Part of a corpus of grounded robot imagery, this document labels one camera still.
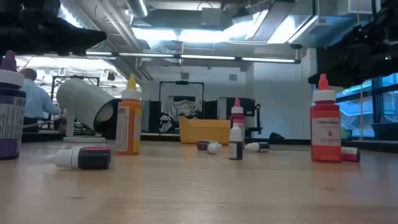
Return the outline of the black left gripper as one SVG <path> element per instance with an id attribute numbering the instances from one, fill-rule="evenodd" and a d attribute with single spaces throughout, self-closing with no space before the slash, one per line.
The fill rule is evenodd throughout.
<path id="1" fill-rule="evenodd" d="M 21 19 L 0 17 L 0 57 L 6 51 L 16 54 L 47 54 L 85 56 L 86 51 L 107 39 L 103 31 L 70 27 L 62 18 Z"/>

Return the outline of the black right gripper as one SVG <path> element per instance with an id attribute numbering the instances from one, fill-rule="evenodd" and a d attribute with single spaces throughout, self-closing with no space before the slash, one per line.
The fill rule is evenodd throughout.
<path id="1" fill-rule="evenodd" d="M 354 27 L 341 42 L 348 54 L 348 71 L 325 73 L 330 86 L 349 88 L 398 73 L 398 12 L 379 15 L 365 26 Z"/>

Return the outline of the large orange food coloring bottle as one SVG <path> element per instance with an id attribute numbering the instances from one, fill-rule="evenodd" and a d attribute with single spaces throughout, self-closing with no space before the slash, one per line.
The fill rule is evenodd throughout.
<path id="1" fill-rule="evenodd" d="M 317 162 L 341 162 L 340 107 L 336 93 L 322 73 L 310 108 L 311 156 Z"/>

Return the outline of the small red bottle white cap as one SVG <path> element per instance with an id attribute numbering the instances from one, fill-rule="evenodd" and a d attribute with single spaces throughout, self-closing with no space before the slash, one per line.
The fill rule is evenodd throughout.
<path id="1" fill-rule="evenodd" d="M 359 162 L 361 160 L 361 151 L 357 147 L 341 147 L 341 160 Z"/>

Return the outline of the small black bottle white cap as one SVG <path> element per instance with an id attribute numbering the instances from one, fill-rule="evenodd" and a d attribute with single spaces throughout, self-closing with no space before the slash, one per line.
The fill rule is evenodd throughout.
<path id="1" fill-rule="evenodd" d="M 243 159 L 243 138 L 238 123 L 234 123 L 229 134 L 229 158 L 231 160 Z"/>
<path id="2" fill-rule="evenodd" d="M 245 150 L 255 151 L 255 152 L 268 152 L 270 145 L 268 142 L 251 142 L 245 145 Z"/>

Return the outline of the large pink food coloring bottle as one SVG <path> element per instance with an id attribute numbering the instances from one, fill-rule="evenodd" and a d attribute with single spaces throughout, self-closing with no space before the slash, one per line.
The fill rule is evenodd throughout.
<path id="1" fill-rule="evenodd" d="M 231 124 L 238 124 L 241 135 L 242 141 L 245 140 L 245 122 L 244 122 L 244 108 L 240 104 L 240 99 L 235 98 L 234 105 L 231 108 Z"/>

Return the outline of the large yellow food coloring bottle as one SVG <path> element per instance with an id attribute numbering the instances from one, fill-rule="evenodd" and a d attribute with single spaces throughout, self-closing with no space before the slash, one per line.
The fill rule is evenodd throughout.
<path id="1" fill-rule="evenodd" d="M 131 76 L 127 88 L 121 93 L 121 101 L 118 104 L 114 147 L 116 154 L 137 155 L 140 153 L 141 124 L 141 93 L 137 90 L 136 79 Z"/>

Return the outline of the small bottle pink label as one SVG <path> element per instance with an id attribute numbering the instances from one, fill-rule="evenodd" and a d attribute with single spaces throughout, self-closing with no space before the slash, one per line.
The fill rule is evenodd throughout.
<path id="1" fill-rule="evenodd" d="M 46 161 L 61 169 L 106 170 L 110 168 L 111 150 L 103 146 L 61 149 L 47 155 Z"/>

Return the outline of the small purple bottle white cap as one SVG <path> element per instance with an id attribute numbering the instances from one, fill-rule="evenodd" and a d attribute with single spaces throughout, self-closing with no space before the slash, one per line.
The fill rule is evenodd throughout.
<path id="1" fill-rule="evenodd" d="M 222 145 L 214 141 L 198 141 L 197 149 L 199 151 L 206 151 L 209 154 L 217 154 L 222 148 Z"/>

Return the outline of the black planter box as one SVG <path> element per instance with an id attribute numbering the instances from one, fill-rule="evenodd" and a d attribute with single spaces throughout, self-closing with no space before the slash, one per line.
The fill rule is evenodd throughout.
<path id="1" fill-rule="evenodd" d="M 398 123 L 373 123 L 374 137 L 380 141 L 398 141 Z"/>

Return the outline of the black monitor on stand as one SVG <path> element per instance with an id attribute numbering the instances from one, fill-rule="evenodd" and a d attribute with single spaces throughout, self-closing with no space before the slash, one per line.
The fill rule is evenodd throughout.
<path id="1" fill-rule="evenodd" d="M 260 109 L 261 105 L 254 99 L 239 98 L 240 106 L 243 108 L 245 137 L 253 138 L 255 134 L 262 133 Z M 217 99 L 217 118 L 231 119 L 232 107 L 235 104 L 235 98 Z"/>

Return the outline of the black cabinet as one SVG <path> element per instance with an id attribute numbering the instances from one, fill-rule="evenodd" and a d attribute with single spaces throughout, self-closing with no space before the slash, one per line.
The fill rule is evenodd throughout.
<path id="1" fill-rule="evenodd" d="M 146 100 L 142 105 L 142 132 L 158 133 L 160 123 L 160 102 Z"/>

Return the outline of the white cloth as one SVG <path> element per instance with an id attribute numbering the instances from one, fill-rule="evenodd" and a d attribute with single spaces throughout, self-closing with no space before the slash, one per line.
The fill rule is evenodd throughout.
<path id="1" fill-rule="evenodd" d="M 169 115 L 174 120 L 178 121 L 181 114 L 190 116 L 201 112 L 201 108 L 195 103 L 195 101 L 174 101 L 168 100 L 163 106 L 162 112 Z"/>

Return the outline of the yellow plastic bin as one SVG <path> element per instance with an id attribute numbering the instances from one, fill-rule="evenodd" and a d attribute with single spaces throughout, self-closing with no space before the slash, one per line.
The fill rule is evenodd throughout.
<path id="1" fill-rule="evenodd" d="M 196 144 L 198 141 L 214 141 L 228 145 L 230 121 L 223 119 L 187 119 L 178 117 L 180 140 L 183 144 Z"/>

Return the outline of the silver round ventilation duct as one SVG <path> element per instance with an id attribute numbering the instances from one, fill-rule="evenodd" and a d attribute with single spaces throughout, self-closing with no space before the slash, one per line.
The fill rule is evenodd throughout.
<path id="1" fill-rule="evenodd" d="M 149 14 L 149 5 L 147 0 L 126 0 L 126 4 L 136 18 L 143 18 Z"/>

